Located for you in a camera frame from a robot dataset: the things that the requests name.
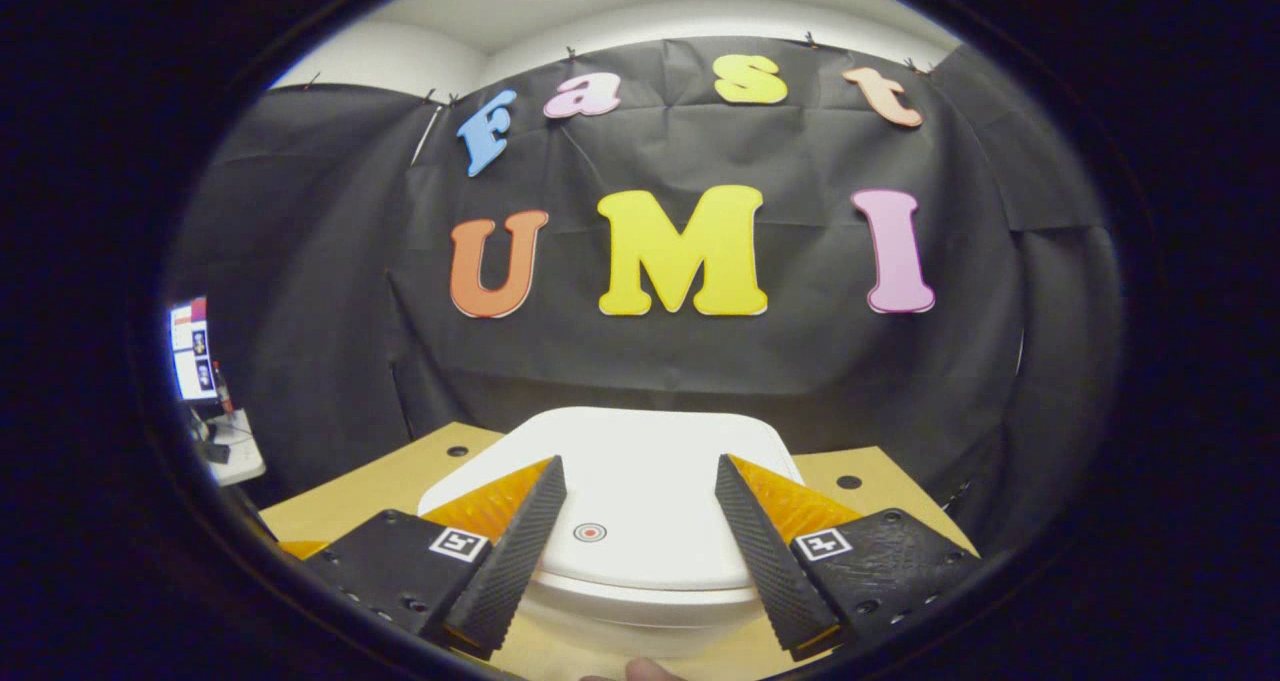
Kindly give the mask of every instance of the black backdrop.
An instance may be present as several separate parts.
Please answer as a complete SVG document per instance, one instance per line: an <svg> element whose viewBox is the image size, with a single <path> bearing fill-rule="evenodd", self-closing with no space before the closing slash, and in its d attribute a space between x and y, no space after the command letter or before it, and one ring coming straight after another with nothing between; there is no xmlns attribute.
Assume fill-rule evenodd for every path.
<svg viewBox="0 0 1280 681"><path fill-rule="evenodd" d="M778 63L786 100L724 102L710 67L728 52ZM904 84L924 124L872 111L841 76L852 67ZM543 115L561 81L599 70L623 79L620 108ZM456 131L507 88L508 147L468 178ZM648 189L682 229L718 184L763 193L768 311L600 314L609 227L595 202ZM850 193L877 188L918 198L928 312L868 307L876 262ZM719 411L772 422L794 453L882 447L940 503L964 489L951 511L995 552L1059 508L1101 438L1120 355L1101 206L1047 116L969 47L918 74L782 40L663 40L549 63L439 110L385 90L266 93L197 188L174 297L209 294L269 467L248 486L262 504L448 421L508 431L563 406ZM531 207L550 220L527 301L465 316L449 301L449 230L500 229ZM503 230L486 239L488 288L509 248Z"/></svg>

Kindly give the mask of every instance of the monitor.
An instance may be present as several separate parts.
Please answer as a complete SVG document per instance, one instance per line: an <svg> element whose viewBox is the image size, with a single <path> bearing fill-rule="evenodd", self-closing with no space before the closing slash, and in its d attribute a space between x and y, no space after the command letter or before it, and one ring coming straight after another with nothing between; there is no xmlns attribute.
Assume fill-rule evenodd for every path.
<svg viewBox="0 0 1280 681"><path fill-rule="evenodd" d="M207 306L207 300L198 297L169 307L169 339L178 396L187 402L218 402Z"/></svg>

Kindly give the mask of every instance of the container lid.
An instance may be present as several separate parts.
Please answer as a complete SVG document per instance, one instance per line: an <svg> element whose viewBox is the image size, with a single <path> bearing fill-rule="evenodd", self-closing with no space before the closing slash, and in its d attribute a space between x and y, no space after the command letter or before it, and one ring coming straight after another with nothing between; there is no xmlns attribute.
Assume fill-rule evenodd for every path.
<svg viewBox="0 0 1280 681"><path fill-rule="evenodd" d="M417 511L559 454L567 495L541 572L631 589L748 588L749 572L716 499L722 453L804 483L768 422L572 407L522 422L429 489Z"/></svg>

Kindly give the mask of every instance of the yellow letter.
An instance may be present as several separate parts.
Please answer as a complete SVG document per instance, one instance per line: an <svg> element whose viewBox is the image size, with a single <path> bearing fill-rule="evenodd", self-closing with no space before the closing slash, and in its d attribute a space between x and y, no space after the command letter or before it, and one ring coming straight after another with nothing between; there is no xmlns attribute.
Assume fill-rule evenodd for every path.
<svg viewBox="0 0 1280 681"><path fill-rule="evenodd" d="M721 78L716 90L728 102L780 102L787 84L777 78L778 65L764 56L721 56L712 63Z"/></svg>
<svg viewBox="0 0 1280 681"><path fill-rule="evenodd" d="M640 265L667 311L680 311L698 268L703 289L694 307L708 316L755 316L769 297L755 285L755 210L764 197L751 186L712 186L698 200L681 234L658 206L653 193L621 192L600 198L598 210L609 220L609 289L600 311L609 316L640 316L653 300L640 289Z"/></svg>

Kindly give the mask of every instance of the hand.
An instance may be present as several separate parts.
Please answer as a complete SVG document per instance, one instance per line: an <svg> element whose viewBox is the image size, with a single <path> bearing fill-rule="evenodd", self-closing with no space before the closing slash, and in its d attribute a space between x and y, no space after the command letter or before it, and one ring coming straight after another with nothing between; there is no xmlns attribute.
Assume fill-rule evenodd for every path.
<svg viewBox="0 0 1280 681"><path fill-rule="evenodd" d="M609 681L602 676L584 676L581 681ZM637 658L627 663L626 681L685 681L680 676L659 667L657 663Z"/></svg>

